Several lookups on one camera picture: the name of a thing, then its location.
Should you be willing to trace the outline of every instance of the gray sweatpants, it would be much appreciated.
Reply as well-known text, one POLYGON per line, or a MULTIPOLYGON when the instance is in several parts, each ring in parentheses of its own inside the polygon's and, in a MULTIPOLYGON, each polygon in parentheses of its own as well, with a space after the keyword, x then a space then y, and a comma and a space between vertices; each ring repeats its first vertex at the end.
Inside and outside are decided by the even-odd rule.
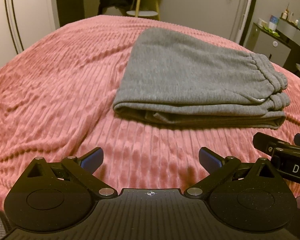
POLYGON ((159 124, 277 129, 290 104, 287 85, 264 55, 151 28, 132 49, 113 107, 159 124))

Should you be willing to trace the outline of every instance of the pink blanket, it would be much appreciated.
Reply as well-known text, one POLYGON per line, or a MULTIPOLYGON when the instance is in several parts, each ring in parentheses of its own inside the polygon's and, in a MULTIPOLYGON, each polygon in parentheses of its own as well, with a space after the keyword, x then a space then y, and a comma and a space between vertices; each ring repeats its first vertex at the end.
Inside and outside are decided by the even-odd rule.
MULTIPOLYGON (((112 102, 132 46, 152 26, 245 50, 212 34, 131 17, 93 17, 46 36, 0 69, 0 209, 36 156, 58 162, 99 146, 105 159, 95 176, 119 192, 124 187, 184 190, 208 175, 198 161, 200 147, 254 162, 265 156, 252 146, 256 132, 290 143, 300 133, 300 79, 277 65, 289 80, 291 98, 279 130, 167 130, 117 117, 112 102)), ((299 184, 290 188, 300 195, 299 184)))

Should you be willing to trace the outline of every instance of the circular knob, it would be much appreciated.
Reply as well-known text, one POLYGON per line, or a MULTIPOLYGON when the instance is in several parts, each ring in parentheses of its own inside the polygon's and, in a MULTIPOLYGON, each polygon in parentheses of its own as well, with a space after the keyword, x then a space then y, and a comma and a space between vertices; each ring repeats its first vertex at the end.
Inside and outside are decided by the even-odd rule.
POLYGON ((79 184, 45 176, 18 183, 8 193, 4 210, 18 227, 51 232, 72 226, 91 210, 89 191, 79 184))
POLYGON ((49 210, 60 206, 64 199, 62 192, 46 188, 32 192, 28 196, 27 202, 34 209, 49 210))
POLYGON ((99 190, 99 194, 103 195, 103 196, 110 196, 113 193, 114 193, 114 190, 109 187, 105 187, 105 188, 102 188, 101 190, 99 190))
POLYGON ((187 190, 187 192, 192 196, 199 196, 200 194, 202 194, 202 189, 197 187, 191 187, 187 190))
POLYGON ((272 178, 259 178, 259 182, 245 178, 217 187, 209 197, 214 214, 224 223, 250 232, 286 225, 297 209, 293 194, 282 190, 275 180, 271 183, 272 178))

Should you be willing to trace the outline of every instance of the wooden side table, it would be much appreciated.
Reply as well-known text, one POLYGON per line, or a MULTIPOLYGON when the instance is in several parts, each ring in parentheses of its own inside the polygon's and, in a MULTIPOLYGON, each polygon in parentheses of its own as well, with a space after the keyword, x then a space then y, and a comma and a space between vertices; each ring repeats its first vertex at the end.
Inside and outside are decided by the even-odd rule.
POLYGON ((140 11, 140 2, 141 0, 137 0, 136 9, 133 10, 135 0, 133 0, 130 11, 127 11, 127 14, 134 17, 154 17, 157 16, 160 21, 160 12, 159 12, 159 2, 158 0, 154 0, 156 11, 140 11))

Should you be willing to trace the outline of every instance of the silver screw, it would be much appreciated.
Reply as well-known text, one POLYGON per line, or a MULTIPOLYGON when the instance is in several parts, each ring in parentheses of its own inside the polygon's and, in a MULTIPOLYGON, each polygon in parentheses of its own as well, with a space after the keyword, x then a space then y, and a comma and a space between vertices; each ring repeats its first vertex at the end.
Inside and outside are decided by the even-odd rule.
POLYGON ((114 190, 109 187, 105 187, 105 188, 102 188, 101 190, 99 190, 99 194, 103 195, 103 196, 110 196, 113 193, 114 193, 114 190))
POLYGON ((187 190, 188 194, 192 196, 199 196, 202 194, 202 189, 197 188, 197 187, 191 187, 187 190))

